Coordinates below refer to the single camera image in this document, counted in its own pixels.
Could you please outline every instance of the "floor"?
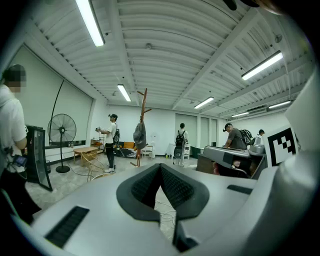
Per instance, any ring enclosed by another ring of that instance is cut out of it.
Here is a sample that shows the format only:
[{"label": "floor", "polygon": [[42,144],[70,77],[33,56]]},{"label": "floor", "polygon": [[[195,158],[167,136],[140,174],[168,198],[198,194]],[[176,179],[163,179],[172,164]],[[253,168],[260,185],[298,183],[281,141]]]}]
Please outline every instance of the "floor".
[{"label": "floor", "polygon": [[[101,161],[105,166],[108,164],[108,159],[106,155],[99,154],[98,155],[99,161]],[[130,162],[136,162],[133,158],[122,158],[122,157],[115,157],[115,164],[116,164],[116,173],[124,172],[126,169],[131,168],[132,165]],[[72,193],[75,189],[80,187],[81,185],[87,182],[87,175],[88,175],[88,168],[81,166],[81,160],[78,158],[76,159],[75,163],[73,160],[69,160],[67,162],[69,166],[73,169],[67,173],[58,173],[56,172],[56,167],[60,164],[53,164],[51,165],[51,173],[49,174],[51,186],[53,188],[52,192],[47,191],[46,189],[42,188],[38,184],[35,183],[26,183],[26,189],[29,192],[30,196],[34,200],[34,202],[42,208],[42,211],[37,212],[34,214],[34,218],[36,219],[37,216],[41,215],[41,213],[49,208],[54,203],[58,202],[62,198],[66,197],[70,193]],[[167,163],[171,164],[172,160],[170,158],[165,157],[156,157],[156,158],[142,158],[140,165],[149,165],[149,164],[156,164],[156,163]],[[185,168],[188,166],[194,166],[197,164],[197,159],[190,158],[185,159]],[[97,171],[93,173],[93,176],[102,174],[102,171]],[[161,225],[160,229],[163,234],[169,239],[173,239],[174,234],[174,216],[176,212],[172,208],[171,204],[169,203],[166,195],[162,191],[161,187],[156,194],[156,202],[154,209],[159,211],[161,214]]]}]

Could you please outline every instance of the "white ceiling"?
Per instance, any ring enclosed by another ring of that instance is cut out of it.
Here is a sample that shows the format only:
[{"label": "white ceiling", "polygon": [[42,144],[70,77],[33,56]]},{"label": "white ceiling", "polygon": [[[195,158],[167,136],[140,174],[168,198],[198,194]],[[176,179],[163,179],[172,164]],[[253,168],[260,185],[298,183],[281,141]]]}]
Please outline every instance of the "white ceiling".
[{"label": "white ceiling", "polygon": [[[48,64],[65,62],[73,69],[70,81],[76,77],[108,104],[141,105],[137,91],[147,88],[148,107],[230,118],[284,102],[289,89],[294,99],[311,74],[312,57],[294,25],[240,1],[231,11],[222,0],[93,0],[105,39],[101,47],[95,47],[75,0],[50,3],[43,1],[32,15],[25,43]],[[275,43],[278,34],[282,41]],[[283,60],[241,78],[277,50]],[[132,102],[117,84],[124,84]],[[194,109],[209,96],[212,104]]]}]

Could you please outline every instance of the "coat rack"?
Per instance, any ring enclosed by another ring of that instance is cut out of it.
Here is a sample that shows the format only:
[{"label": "coat rack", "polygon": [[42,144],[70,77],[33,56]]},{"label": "coat rack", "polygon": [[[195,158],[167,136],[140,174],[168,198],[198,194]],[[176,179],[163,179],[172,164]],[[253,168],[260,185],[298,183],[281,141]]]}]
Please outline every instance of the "coat rack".
[{"label": "coat rack", "polygon": [[[140,124],[142,124],[144,122],[145,113],[151,111],[152,109],[150,108],[148,110],[145,110],[146,109],[146,100],[147,100],[147,88],[144,88],[144,93],[142,93],[141,91],[137,91],[137,92],[143,96],[141,115],[140,115]],[[137,149],[137,151],[136,151],[136,164],[133,162],[130,162],[130,164],[132,164],[135,167],[140,167],[140,154],[141,154],[141,149]]]}]

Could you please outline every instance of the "shoe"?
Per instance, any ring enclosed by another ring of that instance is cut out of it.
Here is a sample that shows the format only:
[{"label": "shoe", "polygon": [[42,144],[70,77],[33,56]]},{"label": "shoe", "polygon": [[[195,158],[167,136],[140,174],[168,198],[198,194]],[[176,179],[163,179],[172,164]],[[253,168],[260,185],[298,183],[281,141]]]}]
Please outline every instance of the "shoe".
[{"label": "shoe", "polygon": [[114,168],[109,168],[109,169],[104,170],[104,172],[105,173],[114,173],[115,169]]}]

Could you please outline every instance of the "fan grille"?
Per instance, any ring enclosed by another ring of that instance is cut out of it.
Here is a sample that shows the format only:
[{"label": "fan grille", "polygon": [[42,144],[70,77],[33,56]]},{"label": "fan grille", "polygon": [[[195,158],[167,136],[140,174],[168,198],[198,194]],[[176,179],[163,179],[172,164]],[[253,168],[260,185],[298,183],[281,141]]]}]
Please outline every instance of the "fan grille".
[{"label": "fan grille", "polygon": [[52,142],[60,142],[62,132],[62,142],[72,142],[77,134],[75,121],[67,114],[55,115],[48,124],[49,140]]}]

